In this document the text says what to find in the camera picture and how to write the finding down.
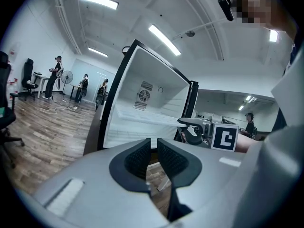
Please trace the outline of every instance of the ventilation grille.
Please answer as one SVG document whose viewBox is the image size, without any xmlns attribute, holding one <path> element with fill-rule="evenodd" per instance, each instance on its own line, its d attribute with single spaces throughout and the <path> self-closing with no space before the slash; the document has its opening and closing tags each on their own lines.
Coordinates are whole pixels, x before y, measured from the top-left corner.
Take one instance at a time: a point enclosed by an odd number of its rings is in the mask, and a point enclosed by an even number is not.
<svg viewBox="0 0 304 228">
<path fill-rule="evenodd" d="M 141 101 L 148 101 L 150 99 L 150 92 L 148 90 L 142 90 L 141 92 L 139 92 L 139 99 Z"/>
<path fill-rule="evenodd" d="M 146 81 L 143 81 L 141 87 L 144 88 L 144 89 L 147 89 L 147 90 L 152 91 L 153 85 L 149 84 L 149 83 L 146 82 Z"/>
<path fill-rule="evenodd" d="M 142 103 L 142 102 L 140 102 L 140 101 L 135 101 L 134 107 L 135 107 L 136 109 L 139 109 L 139 110 L 145 110 L 146 107 L 147 107 L 147 104 L 146 104 L 146 103 Z"/>
</svg>

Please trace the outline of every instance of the black camera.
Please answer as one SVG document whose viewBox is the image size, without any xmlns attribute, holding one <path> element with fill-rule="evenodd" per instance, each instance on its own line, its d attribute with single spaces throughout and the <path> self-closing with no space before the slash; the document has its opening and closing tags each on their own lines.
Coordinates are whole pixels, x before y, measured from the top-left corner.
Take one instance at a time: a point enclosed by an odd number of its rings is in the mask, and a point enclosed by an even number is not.
<svg viewBox="0 0 304 228">
<path fill-rule="evenodd" d="M 231 1 L 230 0 L 218 0 L 218 3 L 220 5 L 220 7 L 222 8 L 226 18 L 229 21 L 232 21 L 234 18 L 233 18 L 232 12 L 231 12 Z"/>
</svg>

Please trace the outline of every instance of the table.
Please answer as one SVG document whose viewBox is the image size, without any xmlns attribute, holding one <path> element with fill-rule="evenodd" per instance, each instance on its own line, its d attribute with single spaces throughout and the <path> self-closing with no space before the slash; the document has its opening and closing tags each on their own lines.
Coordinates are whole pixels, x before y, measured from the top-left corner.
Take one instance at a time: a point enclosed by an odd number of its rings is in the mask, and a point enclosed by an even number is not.
<svg viewBox="0 0 304 228">
<path fill-rule="evenodd" d="M 33 76 L 35 77 L 34 83 L 36 82 L 37 78 L 40 79 L 39 87 L 38 87 L 38 96 L 37 98 L 40 97 L 40 92 L 43 92 L 43 85 L 44 81 L 48 80 L 49 78 L 43 75 L 35 74 L 33 73 Z"/>
<path fill-rule="evenodd" d="M 72 98 L 72 95 L 73 95 L 74 88 L 76 87 L 76 88 L 77 88 L 77 92 L 78 92 L 78 90 L 81 89 L 81 87 L 78 86 L 78 85 L 72 85 L 72 84 L 70 84 L 70 85 L 73 86 L 72 92 L 71 92 L 71 96 L 70 96 L 70 99 L 71 99 L 71 98 Z"/>
</svg>

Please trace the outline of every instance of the wooden floor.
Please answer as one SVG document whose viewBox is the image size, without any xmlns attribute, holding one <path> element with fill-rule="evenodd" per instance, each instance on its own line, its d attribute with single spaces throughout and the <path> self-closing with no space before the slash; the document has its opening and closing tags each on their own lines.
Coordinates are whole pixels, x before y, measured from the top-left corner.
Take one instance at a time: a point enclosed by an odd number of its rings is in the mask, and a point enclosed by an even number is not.
<svg viewBox="0 0 304 228">
<path fill-rule="evenodd" d="M 21 97 L 15 105 L 16 121 L 9 126 L 12 137 L 21 137 L 25 143 L 7 143 L 7 149 L 14 156 L 16 168 L 11 169 L 6 156 L 3 156 L 7 174 L 15 187 L 31 194 L 41 182 L 52 177 L 71 162 L 83 156 L 87 134 L 95 114 L 95 106 L 82 101 L 68 104 L 69 96 L 54 93 L 54 99 L 26 101 Z M 40 111 L 56 107 L 70 107 L 57 114 Z M 152 200 L 156 207 L 166 216 L 170 200 L 170 184 L 159 192 L 158 185 L 165 177 L 160 164 L 147 170 L 147 181 L 151 184 Z"/>
</svg>

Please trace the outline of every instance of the office chair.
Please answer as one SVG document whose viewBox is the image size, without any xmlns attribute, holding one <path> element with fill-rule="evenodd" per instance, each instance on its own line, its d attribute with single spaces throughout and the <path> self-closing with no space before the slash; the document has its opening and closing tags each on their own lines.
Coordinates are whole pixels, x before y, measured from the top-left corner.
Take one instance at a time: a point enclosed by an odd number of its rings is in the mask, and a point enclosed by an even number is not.
<svg viewBox="0 0 304 228">
<path fill-rule="evenodd" d="M 24 77 L 22 79 L 22 87 L 27 89 L 27 92 L 25 94 L 24 100 L 27 100 L 27 97 L 30 95 L 31 97 L 33 97 L 33 99 L 35 100 L 35 95 L 32 93 L 32 89 L 36 89 L 38 88 L 37 84 L 34 85 L 29 85 L 27 84 L 28 80 L 31 80 L 32 78 L 32 72 L 33 72 L 33 64 L 34 61 L 32 59 L 27 60 L 27 62 L 24 64 Z"/>
<path fill-rule="evenodd" d="M 7 151 L 5 143 L 21 141 L 21 146 L 24 146 L 22 138 L 10 137 L 10 131 L 7 128 L 12 122 L 16 120 L 14 114 L 15 98 L 18 97 L 16 93 L 10 93 L 13 97 L 12 109 L 8 107 L 8 101 L 6 98 L 6 85 L 10 75 L 11 66 L 8 64 L 8 55 L 4 52 L 0 52 L 0 108 L 4 108 L 4 114 L 0 118 L 0 145 L 3 146 L 5 153 L 10 159 L 11 168 L 15 168 L 15 163 L 12 160 L 12 155 Z"/>
</svg>

